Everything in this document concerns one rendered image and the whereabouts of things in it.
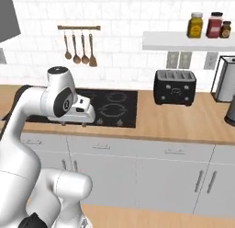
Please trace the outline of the grey range hood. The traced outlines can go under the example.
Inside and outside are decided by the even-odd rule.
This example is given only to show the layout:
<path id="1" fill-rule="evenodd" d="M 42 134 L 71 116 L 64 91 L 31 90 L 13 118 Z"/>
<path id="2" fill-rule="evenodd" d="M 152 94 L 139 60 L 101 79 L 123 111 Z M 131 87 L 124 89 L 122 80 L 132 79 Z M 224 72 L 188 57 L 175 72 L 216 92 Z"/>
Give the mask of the grey range hood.
<path id="1" fill-rule="evenodd" d="M 0 0 L 0 43 L 20 34 L 13 0 Z"/>

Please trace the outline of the black toaster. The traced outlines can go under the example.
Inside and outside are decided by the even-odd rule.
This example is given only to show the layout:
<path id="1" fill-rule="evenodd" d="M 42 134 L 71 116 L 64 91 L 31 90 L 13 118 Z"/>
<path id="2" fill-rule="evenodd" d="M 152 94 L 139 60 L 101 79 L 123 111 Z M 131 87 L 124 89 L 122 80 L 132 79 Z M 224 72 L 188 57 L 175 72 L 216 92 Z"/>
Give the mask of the black toaster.
<path id="1" fill-rule="evenodd" d="M 153 98 L 157 105 L 191 106 L 195 99 L 196 77 L 191 71 L 157 70 L 153 83 Z"/>

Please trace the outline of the grey drawer front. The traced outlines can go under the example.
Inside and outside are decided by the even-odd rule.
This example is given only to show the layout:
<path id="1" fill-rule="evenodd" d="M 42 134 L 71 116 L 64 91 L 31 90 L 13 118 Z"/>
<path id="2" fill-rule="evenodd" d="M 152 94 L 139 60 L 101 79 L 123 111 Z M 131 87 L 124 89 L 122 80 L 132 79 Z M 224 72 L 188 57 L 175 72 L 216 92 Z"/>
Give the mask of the grey drawer front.
<path id="1" fill-rule="evenodd" d="M 71 153 L 96 154 L 96 155 L 114 155 L 135 157 L 137 154 L 133 149 L 135 143 L 132 140 L 89 137 L 89 136 L 68 136 L 67 141 Z M 108 144 L 109 150 L 93 149 L 97 144 Z"/>
<path id="2" fill-rule="evenodd" d="M 28 133 L 21 134 L 21 142 L 24 140 L 42 141 L 42 145 L 27 144 L 34 151 L 46 151 L 55 153 L 68 152 L 66 138 L 58 134 Z"/>
<path id="3" fill-rule="evenodd" d="M 213 144 L 157 141 L 139 141 L 135 146 L 139 158 L 192 162 L 208 162 L 213 148 Z M 181 149 L 185 154 L 166 154 L 166 149 Z"/>
<path id="4" fill-rule="evenodd" d="M 216 145 L 211 162 L 216 164 L 235 165 L 235 146 Z"/>

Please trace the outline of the white wall socket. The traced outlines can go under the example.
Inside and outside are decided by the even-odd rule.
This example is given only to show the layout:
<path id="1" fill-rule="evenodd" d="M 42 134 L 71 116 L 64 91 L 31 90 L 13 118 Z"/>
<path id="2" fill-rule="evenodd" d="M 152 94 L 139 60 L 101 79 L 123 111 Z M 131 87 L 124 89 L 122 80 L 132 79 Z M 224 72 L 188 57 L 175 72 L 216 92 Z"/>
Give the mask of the white wall socket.
<path id="1" fill-rule="evenodd" d="M 205 70 L 214 70 L 216 66 L 216 62 L 218 59 L 218 53 L 217 52 L 207 52 L 207 56 L 205 59 L 204 69 Z"/>

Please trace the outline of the black hob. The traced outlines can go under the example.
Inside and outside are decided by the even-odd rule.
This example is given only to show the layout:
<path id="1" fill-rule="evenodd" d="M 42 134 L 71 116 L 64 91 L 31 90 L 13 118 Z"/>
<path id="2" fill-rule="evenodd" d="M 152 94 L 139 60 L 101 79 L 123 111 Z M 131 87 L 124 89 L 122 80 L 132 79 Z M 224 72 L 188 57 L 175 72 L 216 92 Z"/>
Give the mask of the black hob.
<path id="1" fill-rule="evenodd" d="M 76 92 L 88 97 L 95 109 L 95 121 L 91 126 L 136 127 L 137 91 L 77 88 Z"/>

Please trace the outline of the small wooden spoon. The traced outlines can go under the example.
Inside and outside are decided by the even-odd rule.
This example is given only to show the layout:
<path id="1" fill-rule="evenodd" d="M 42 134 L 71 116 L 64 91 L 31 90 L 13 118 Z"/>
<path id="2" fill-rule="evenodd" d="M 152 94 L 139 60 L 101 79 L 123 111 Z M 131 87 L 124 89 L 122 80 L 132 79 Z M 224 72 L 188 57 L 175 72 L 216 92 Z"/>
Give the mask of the small wooden spoon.
<path id="1" fill-rule="evenodd" d="M 63 37 L 64 37 L 64 43 L 65 43 L 65 48 L 66 48 L 66 52 L 64 56 L 67 60 L 70 60 L 72 59 L 72 55 L 70 54 L 69 49 L 68 49 L 68 41 L 67 41 L 66 34 L 64 34 Z"/>

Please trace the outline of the grey cupboard door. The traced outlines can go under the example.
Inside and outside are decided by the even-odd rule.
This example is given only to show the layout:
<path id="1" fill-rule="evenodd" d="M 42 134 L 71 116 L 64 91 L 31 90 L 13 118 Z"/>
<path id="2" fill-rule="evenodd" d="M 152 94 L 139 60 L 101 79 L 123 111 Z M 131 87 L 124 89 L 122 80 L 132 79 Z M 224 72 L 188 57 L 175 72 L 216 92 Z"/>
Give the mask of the grey cupboard door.
<path id="1" fill-rule="evenodd" d="M 203 170 L 195 193 L 199 171 Z M 140 209 L 192 213 L 206 175 L 207 163 L 139 159 L 137 196 Z"/>
<path id="2" fill-rule="evenodd" d="M 73 154 L 78 172 L 92 178 L 93 189 L 84 204 L 135 208 L 136 160 L 126 156 Z"/>
<path id="3" fill-rule="evenodd" d="M 36 151 L 36 154 L 39 156 L 42 167 L 63 169 L 62 159 L 64 159 L 66 161 L 67 170 L 72 169 L 70 156 L 67 153 Z"/>
<path id="4" fill-rule="evenodd" d="M 210 193 L 207 194 L 208 184 L 214 171 L 217 171 L 216 179 Z M 209 165 L 194 214 L 235 218 L 235 165 Z"/>

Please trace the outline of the dark grey appliance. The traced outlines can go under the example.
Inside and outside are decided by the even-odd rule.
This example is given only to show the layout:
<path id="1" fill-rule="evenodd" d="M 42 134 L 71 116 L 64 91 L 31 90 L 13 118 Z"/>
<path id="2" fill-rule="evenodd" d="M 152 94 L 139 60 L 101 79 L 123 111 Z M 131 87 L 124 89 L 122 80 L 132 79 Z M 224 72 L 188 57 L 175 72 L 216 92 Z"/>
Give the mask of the dark grey appliance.
<path id="1" fill-rule="evenodd" d="M 235 127 L 235 95 L 233 96 L 229 109 L 226 113 L 224 120 L 231 126 Z"/>

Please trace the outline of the wooden utensil rail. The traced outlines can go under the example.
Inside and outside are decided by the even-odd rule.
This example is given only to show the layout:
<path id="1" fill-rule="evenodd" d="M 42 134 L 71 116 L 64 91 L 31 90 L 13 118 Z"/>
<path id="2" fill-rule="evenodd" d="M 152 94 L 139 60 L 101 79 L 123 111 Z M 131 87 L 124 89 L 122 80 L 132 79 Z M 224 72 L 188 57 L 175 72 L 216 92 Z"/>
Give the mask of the wooden utensil rail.
<path id="1" fill-rule="evenodd" d="M 101 26 L 57 26 L 58 30 L 101 30 Z"/>

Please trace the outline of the small brown jar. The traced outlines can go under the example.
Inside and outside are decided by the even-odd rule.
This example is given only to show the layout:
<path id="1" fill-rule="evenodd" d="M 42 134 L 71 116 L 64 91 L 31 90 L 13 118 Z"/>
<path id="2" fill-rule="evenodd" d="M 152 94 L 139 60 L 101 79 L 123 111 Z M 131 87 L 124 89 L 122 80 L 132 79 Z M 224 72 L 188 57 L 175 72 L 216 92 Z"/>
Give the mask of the small brown jar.
<path id="1" fill-rule="evenodd" d="M 231 22 L 230 21 L 224 21 L 221 28 L 220 28 L 220 32 L 219 32 L 219 36 L 222 39 L 227 39 L 230 35 L 230 31 L 231 31 L 231 26 L 230 26 Z"/>

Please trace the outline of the red jar black lid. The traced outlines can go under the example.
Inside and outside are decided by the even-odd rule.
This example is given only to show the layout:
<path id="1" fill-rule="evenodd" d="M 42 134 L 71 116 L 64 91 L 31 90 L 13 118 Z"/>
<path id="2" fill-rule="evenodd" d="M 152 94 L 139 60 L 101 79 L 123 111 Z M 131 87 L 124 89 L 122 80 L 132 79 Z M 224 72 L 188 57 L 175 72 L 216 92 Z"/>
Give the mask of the red jar black lid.
<path id="1" fill-rule="evenodd" d="M 216 39 L 219 37 L 219 31 L 222 24 L 222 12 L 212 12 L 207 23 L 206 36 L 209 39 Z"/>

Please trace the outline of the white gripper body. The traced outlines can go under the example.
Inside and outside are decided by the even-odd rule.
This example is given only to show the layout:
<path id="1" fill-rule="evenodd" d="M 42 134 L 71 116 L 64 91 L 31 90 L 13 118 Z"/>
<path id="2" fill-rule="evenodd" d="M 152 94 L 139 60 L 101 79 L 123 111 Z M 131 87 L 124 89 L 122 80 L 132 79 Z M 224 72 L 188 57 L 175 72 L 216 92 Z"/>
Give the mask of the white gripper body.
<path id="1" fill-rule="evenodd" d="M 75 108 L 71 108 L 64 116 L 49 117 L 51 121 L 58 122 L 78 122 L 78 123 L 93 123 L 95 121 L 95 110 L 92 106 L 86 112 L 77 112 Z"/>

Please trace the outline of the yellow jar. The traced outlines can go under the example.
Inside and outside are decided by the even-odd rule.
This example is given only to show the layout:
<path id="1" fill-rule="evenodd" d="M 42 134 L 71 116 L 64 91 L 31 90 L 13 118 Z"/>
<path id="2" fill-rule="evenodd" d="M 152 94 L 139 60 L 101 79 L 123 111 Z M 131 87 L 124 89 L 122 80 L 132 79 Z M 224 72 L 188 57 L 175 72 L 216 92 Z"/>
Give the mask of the yellow jar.
<path id="1" fill-rule="evenodd" d="M 188 21 L 187 37 L 191 39 L 199 39 L 203 28 L 203 14 L 201 12 L 193 12 Z"/>

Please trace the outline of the white wall shelf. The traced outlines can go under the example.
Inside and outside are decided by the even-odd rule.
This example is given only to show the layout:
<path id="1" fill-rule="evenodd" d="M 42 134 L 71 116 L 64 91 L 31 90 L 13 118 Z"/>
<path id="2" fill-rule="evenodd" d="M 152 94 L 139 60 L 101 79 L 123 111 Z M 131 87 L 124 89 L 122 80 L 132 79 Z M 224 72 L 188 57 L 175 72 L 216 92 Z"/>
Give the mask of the white wall shelf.
<path id="1" fill-rule="evenodd" d="M 235 33 L 228 39 L 189 39 L 180 31 L 144 31 L 142 49 L 145 51 L 235 51 Z"/>

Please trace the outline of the wooden spatula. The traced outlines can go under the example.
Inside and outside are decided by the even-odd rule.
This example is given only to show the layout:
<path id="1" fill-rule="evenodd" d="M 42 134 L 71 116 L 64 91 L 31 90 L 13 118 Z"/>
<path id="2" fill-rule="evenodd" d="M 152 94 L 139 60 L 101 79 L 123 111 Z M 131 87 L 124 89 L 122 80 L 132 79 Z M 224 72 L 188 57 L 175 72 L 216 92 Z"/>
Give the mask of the wooden spatula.
<path id="1" fill-rule="evenodd" d="M 90 44 L 90 51 L 91 51 L 89 65 L 91 67 L 97 67 L 97 61 L 96 61 L 96 58 L 95 58 L 94 52 L 93 52 L 93 35 L 92 34 L 89 34 L 89 44 Z"/>

